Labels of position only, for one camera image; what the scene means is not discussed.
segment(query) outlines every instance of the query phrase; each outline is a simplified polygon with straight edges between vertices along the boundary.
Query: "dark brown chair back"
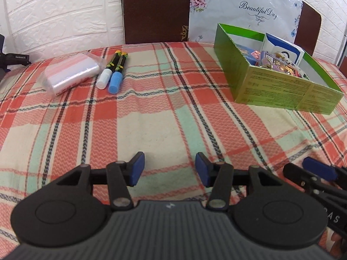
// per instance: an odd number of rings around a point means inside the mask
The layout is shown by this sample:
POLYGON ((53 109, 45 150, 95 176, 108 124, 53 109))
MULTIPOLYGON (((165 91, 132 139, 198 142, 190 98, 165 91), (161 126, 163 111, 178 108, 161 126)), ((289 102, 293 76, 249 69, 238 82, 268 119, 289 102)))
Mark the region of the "dark brown chair back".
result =
MULTIPOLYGON (((187 41, 190 0, 122 0, 126 44, 187 41)), ((322 18, 303 4, 294 43, 310 55, 322 18)))

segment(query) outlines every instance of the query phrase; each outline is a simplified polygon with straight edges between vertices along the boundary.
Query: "metal rivet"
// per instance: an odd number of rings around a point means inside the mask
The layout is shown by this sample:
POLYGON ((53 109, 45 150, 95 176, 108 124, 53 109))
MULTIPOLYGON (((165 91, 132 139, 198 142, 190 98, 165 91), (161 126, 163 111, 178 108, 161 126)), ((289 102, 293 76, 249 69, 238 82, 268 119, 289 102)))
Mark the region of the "metal rivet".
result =
POLYGON ((117 198, 113 201, 113 204, 117 207, 126 207, 131 203, 128 198, 117 198))
POLYGON ((226 205, 226 203, 222 199, 212 199, 209 202, 209 206, 212 208, 223 208, 225 205, 226 205))

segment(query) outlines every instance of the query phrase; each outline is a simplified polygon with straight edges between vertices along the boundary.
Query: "marker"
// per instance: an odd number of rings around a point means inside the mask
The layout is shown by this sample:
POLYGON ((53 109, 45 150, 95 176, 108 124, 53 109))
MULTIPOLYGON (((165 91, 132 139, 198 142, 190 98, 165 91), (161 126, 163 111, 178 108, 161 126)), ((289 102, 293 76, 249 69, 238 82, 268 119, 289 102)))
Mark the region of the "marker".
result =
POLYGON ((109 85, 109 93, 116 94, 119 91, 120 84, 122 83, 124 76, 124 64, 128 57, 126 52, 123 52, 120 56, 119 63, 116 67, 115 72, 111 76, 110 85, 109 85))
POLYGON ((116 70, 121 53, 122 52, 120 50, 117 50, 115 52, 113 59, 110 61, 110 63, 106 66, 106 68, 100 74, 98 81, 97 81, 97 88, 98 89, 102 90, 102 89, 106 88, 108 82, 110 81, 112 73, 116 70))

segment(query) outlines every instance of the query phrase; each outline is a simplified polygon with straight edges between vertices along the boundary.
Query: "plaid tablecloth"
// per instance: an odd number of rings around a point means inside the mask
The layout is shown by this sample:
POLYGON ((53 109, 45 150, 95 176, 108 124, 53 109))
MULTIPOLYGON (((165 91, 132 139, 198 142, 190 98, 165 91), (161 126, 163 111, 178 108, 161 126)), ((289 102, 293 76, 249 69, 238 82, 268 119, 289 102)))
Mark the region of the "plaid tablecloth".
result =
MULTIPOLYGON (((17 244, 10 214, 15 204, 80 163, 103 168, 146 156, 131 195, 138 199, 206 199, 194 170, 195 154, 235 168, 259 164, 282 176, 288 162, 310 155, 346 164, 347 102, 330 115, 233 103, 212 44, 160 43, 92 50, 110 59, 129 53, 120 92, 95 87, 96 78, 51 100, 37 82, 55 58, 10 72, 0 85, 0 257, 17 244)), ((346 92, 347 79, 322 66, 346 92)), ((242 198, 239 189, 233 201, 242 198)), ((106 187, 94 195, 108 202, 106 187)))

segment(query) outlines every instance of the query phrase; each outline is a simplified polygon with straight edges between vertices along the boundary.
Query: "gray ribbed panel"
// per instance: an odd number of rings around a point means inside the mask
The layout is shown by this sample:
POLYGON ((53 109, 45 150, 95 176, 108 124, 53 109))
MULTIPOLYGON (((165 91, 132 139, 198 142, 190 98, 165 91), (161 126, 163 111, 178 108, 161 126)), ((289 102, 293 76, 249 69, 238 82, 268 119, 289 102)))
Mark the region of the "gray ribbed panel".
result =
POLYGON ((294 251, 261 247, 222 213, 192 201, 141 201, 114 213, 89 240, 61 249, 21 245, 5 260, 332 260, 317 245, 294 251))

